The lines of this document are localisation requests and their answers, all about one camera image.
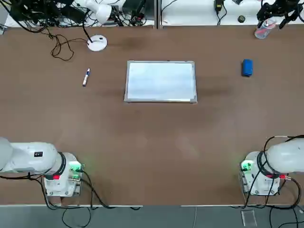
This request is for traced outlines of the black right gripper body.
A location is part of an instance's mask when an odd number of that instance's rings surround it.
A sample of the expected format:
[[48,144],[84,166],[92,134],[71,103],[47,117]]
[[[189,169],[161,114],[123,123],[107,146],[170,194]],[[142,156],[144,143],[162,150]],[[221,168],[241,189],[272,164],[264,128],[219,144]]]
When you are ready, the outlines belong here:
[[296,12],[303,8],[303,4],[304,3],[300,3],[299,0],[275,0],[272,4],[264,2],[262,5],[262,13]]

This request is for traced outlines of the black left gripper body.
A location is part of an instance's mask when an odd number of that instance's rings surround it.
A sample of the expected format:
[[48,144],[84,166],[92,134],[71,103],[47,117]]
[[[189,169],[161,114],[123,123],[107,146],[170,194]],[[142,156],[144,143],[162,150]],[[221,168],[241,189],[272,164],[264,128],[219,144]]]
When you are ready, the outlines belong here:
[[15,14],[44,13],[47,9],[43,0],[11,0],[10,3]]

